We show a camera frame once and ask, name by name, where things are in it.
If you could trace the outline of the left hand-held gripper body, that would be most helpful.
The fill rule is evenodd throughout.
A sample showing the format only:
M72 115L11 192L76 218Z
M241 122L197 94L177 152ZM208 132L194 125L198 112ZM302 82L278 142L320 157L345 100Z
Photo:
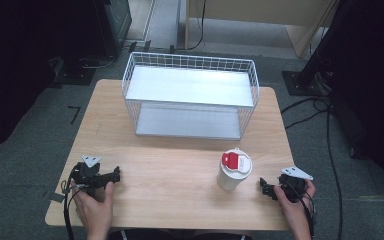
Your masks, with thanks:
M74 167L72 179L89 196L94 197L96 189L104 188L108 182L114 181L114 173L101 175L100 157L83 155L82 161Z

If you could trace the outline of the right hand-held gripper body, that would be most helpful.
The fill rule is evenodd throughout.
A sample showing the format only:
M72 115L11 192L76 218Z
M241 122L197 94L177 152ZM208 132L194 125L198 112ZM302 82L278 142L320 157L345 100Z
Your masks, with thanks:
M311 175L296 166L282 168L280 173L279 187L290 202L296 202L304 196L311 198L306 190L306 181L313 179Z

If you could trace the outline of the person's right hand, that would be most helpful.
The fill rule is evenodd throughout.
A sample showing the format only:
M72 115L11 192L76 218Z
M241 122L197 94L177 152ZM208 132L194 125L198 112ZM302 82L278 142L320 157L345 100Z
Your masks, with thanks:
M297 228L309 228L309 223L306 217L305 209L301 202L292 203L284 195L284 191L275 186L274 191L278 197L278 203L280 204L283 214L290 229Z

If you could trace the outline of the person's left hand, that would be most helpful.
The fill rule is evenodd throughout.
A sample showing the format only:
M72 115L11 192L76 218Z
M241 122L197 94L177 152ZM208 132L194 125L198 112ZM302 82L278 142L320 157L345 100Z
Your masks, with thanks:
M76 212L86 232L109 232L113 221L114 183L109 182L106 185L102 202L97 201L80 190L74 181L71 182L71 186L76 190L76 195L74 196Z

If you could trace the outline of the white cup with red lid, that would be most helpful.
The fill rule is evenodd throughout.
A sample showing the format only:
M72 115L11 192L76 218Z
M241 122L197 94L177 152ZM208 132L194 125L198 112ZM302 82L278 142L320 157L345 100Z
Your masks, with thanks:
M251 158L239 148L230 149L222 154L217 183L225 191L233 191L252 172Z

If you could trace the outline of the dark curtain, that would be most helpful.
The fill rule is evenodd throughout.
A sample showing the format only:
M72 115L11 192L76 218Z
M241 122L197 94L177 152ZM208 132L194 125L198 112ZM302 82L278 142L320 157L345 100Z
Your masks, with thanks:
M367 131L367 154L384 169L384 0L341 0L330 32L332 87Z
M66 69L93 53L95 0L0 0L0 144L54 80L49 60Z

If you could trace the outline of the dark cabinet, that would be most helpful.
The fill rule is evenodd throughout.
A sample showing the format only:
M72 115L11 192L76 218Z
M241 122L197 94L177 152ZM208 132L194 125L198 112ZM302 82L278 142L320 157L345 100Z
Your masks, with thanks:
M121 51L132 17L128 0L93 0L104 52L117 56Z

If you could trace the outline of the beige wooden furniture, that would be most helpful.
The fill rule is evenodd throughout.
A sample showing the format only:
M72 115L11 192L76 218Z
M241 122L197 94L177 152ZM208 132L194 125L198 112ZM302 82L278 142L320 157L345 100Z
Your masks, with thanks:
M285 25L297 57L320 27L329 27L340 0L186 0L185 47L190 18Z

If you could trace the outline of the black stand base plate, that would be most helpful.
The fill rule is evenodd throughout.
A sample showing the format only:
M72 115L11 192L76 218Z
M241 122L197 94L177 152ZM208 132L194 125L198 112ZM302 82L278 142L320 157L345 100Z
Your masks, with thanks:
M51 58L49 66L55 73L53 85L82 85L88 86L95 74L94 69L76 67L74 70L68 70L63 59L60 57Z

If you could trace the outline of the black stand base with post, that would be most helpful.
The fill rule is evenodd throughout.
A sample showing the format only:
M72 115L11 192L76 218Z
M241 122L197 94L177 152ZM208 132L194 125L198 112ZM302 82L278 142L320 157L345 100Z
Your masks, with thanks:
M357 0L339 0L329 30L321 39L306 66L300 72L283 71L282 76L288 93L294 96L321 96L316 74L332 65L334 37L346 25L346 18Z

